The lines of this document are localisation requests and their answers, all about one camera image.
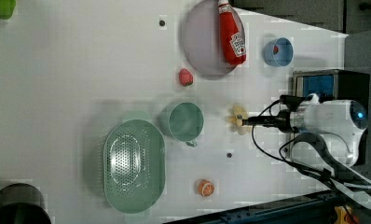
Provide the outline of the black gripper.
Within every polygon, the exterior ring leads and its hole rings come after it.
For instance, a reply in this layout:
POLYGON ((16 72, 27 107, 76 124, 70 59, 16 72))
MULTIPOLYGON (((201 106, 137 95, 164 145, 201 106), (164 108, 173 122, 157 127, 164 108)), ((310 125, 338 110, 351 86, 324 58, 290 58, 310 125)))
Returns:
POLYGON ((270 116, 267 123, 262 122, 266 116, 249 117, 242 121, 242 126, 265 126, 269 128, 278 128, 282 133, 291 132, 290 111, 281 110, 276 116, 270 116))

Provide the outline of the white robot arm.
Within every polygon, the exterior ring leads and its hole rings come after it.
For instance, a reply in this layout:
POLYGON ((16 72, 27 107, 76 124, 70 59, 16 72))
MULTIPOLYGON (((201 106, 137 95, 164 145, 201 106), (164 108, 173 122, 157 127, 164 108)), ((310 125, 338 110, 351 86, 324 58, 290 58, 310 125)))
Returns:
POLYGON ((371 211, 371 179, 352 168, 368 126, 365 108, 354 100, 321 102, 315 93, 306 97, 282 95, 277 102, 285 106, 278 114, 249 117, 240 112, 235 123, 290 133, 293 138, 286 143, 289 155, 280 155, 279 161, 371 211))

